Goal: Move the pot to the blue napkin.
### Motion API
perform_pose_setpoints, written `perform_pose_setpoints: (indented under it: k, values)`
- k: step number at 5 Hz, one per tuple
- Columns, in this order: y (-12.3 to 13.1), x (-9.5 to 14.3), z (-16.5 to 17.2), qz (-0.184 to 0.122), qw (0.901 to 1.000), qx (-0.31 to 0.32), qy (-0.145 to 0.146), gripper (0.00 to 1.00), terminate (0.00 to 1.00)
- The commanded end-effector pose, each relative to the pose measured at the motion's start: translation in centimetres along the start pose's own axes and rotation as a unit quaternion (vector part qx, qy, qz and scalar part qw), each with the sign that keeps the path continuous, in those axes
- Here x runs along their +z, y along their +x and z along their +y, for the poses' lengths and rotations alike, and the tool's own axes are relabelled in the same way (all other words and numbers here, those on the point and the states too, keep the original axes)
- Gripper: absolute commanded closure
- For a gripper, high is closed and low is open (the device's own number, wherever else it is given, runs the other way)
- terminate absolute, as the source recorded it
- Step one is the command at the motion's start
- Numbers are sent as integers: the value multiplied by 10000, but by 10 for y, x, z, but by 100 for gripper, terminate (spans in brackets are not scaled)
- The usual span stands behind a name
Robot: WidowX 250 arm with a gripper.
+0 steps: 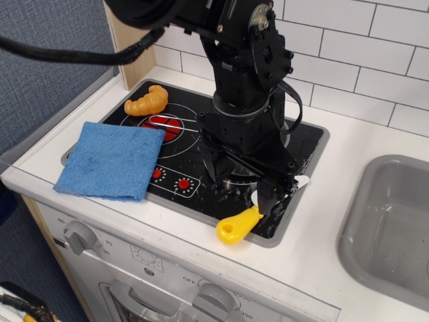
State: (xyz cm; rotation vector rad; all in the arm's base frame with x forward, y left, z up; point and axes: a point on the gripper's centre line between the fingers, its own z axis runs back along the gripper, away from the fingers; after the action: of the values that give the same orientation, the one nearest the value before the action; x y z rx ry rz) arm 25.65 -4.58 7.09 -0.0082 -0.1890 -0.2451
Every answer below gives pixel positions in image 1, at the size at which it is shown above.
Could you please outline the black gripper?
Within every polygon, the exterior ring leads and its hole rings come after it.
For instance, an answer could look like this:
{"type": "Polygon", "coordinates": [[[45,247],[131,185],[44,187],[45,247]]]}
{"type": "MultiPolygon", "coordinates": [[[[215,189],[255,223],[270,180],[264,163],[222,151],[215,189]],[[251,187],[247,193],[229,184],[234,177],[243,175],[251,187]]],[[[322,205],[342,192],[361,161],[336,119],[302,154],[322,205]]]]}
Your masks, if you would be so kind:
{"type": "Polygon", "coordinates": [[[214,100],[196,116],[200,152],[210,178],[218,183],[240,166],[257,178],[259,213],[269,215],[293,187],[298,164],[284,146],[285,101],[264,100],[252,111],[214,100]]]}

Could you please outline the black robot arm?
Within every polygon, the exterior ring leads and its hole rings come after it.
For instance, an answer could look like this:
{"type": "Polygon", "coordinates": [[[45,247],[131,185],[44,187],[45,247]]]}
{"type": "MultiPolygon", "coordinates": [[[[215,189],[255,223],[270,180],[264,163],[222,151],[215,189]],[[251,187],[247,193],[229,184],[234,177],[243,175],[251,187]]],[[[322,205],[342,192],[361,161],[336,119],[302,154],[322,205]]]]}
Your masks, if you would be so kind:
{"type": "Polygon", "coordinates": [[[294,188],[298,164],[286,150],[285,97],[293,53],[275,27],[271,1],[108,1],[124,24],[170,24],[200,36],[214,70],[212,109],[199,113],[200,151],[213,181],[241,166],[257,177],[259,212],[269,215],[294,188]]]}

